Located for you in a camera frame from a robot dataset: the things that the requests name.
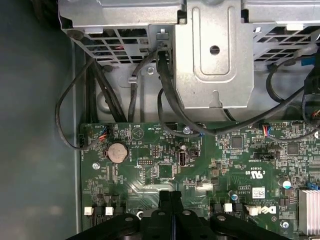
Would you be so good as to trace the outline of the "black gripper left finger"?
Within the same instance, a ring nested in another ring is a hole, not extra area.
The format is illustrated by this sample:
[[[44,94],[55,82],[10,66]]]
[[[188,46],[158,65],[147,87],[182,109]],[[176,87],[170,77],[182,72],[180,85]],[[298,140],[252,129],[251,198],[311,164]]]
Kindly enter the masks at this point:
[[[169,240],[172,224],[172,191],[159,193],[158,208],[150,216],[138,218],[131,213],[115,216],[70,240]]]

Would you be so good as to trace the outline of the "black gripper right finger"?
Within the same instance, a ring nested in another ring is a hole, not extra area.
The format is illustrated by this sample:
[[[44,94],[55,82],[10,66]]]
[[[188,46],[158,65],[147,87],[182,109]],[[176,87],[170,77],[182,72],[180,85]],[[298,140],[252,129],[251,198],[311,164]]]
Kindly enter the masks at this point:
[[[206,220],[185,209],[180,191],[170,193],[178,240],[284,240],[285,237],[226,213]]]

